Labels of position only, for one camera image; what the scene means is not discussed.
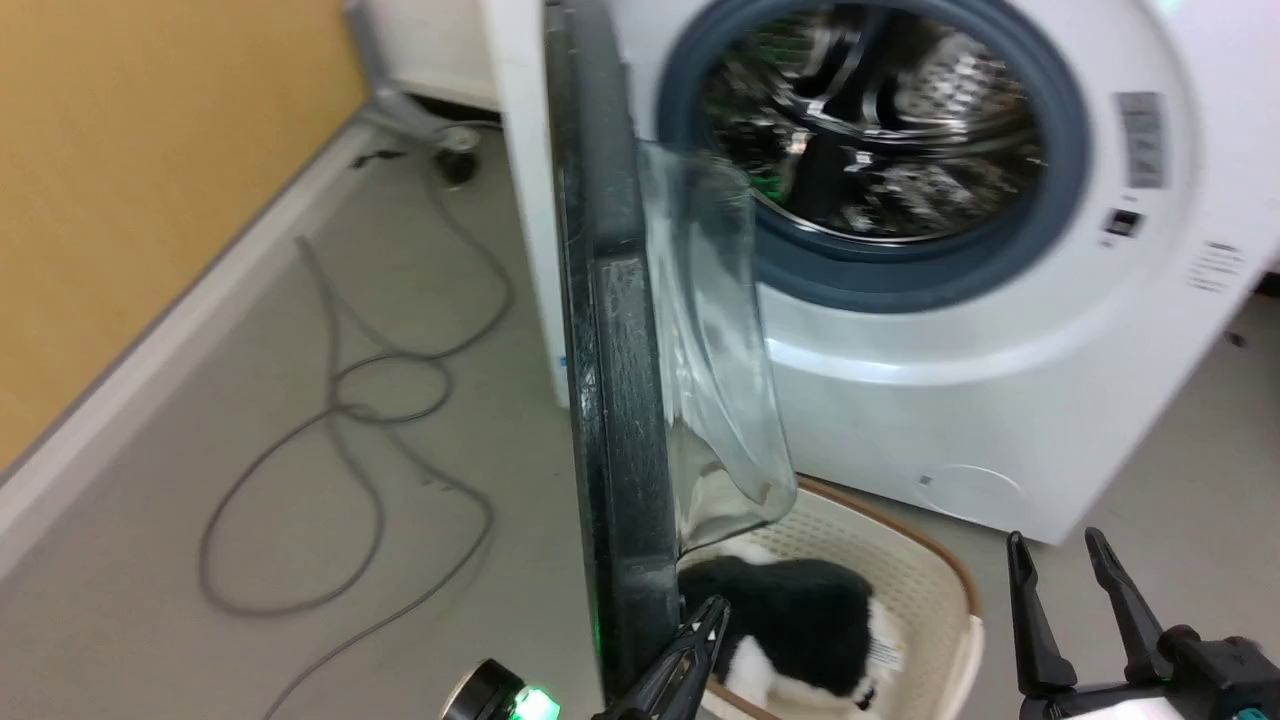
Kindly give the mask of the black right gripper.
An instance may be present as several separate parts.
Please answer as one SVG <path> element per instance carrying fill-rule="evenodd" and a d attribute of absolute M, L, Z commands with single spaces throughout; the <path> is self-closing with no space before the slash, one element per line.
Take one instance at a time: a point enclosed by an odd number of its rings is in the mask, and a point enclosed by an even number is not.
<path fill-rule="evenodd" d="M 1279 717 L 1277 665 L 1256 641 L 1206 641 L 1188 625 L 1164 633 L 1100 528 L 1085 528 L 1085 547 L 1111 603 L 1129 683 L 1074 691 L 1075 667 L 1060 653 L 1034 560 L 1023 533 L 1014 530 L 1006 557 L 1018 689 L 1025 697 L 1020 719 Z"/>

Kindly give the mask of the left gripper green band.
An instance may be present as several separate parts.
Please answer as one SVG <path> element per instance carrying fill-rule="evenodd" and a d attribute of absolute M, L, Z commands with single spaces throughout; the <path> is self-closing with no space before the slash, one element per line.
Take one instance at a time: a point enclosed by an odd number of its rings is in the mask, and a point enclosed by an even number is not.
<path fill-rule="evenodd" d="M 657 660 L 595 719 L 695 719 L 713 676 L 730 620 L 721 597 L 703 602 Z M 443 706 L 444 719 L 561 717 L 561 703 L 540 685 L 486 659 L 462 678 Z"/>

